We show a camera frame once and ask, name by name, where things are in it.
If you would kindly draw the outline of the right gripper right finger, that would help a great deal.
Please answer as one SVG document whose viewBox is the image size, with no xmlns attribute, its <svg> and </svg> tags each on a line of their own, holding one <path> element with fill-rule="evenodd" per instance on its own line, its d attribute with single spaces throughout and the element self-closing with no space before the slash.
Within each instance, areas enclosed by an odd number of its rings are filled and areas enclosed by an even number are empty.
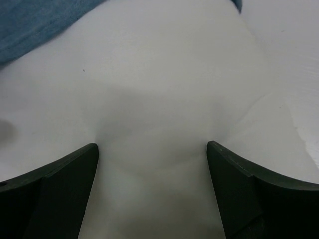
<svg viewBox="0 0 319 239">
<path fill-rule="evenodd" d="M 276 173 L 215 141 L 207 161 L 228 239 L 317 239 L 319 186 Z"/>
</svg>

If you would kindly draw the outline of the white pillow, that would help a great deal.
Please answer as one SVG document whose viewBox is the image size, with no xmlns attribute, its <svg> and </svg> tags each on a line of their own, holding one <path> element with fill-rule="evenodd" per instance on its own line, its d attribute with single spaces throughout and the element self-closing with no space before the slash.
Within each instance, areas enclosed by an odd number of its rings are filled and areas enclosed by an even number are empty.
<svg viewBox="0 0 319 239">
<path fill-rule="evenodd" d="M 224 238 L 211 140 L 319 180 L 228 0 L 109 0 L 0 71 L 1 180 L 99 147 L 82 239 Z"/>
</svg>

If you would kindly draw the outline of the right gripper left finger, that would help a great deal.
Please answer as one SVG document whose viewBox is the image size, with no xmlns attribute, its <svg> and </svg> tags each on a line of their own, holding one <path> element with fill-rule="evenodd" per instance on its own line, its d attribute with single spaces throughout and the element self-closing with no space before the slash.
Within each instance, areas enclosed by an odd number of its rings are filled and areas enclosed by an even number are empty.
<svg viewBox="0 0 319 239">
<path fill-rule="evenodd" d="M 76 239 L 99 160 L 97 144 L 0 184 L 2 239 Z"/>
</svg>

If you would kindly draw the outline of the blue pillowcase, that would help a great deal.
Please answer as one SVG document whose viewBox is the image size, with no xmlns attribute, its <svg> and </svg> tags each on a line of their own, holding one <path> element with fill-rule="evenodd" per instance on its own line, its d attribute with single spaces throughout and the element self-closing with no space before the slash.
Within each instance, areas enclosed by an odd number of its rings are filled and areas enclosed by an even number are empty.
<svg viewBox="0 0 319 239">
<path fill-rule="evenodd" d="M 213 35 L 206 52 L 241 62 L 248 44 L 240 11 L 239 0 L 3 0 L 0 63 L 25 54 L 42 62 L 60 53 L 101 65 L 116 60 L 114 48 L 128 47 L 135 32 L 185 41 L 201 28 Z"/>
</svg>

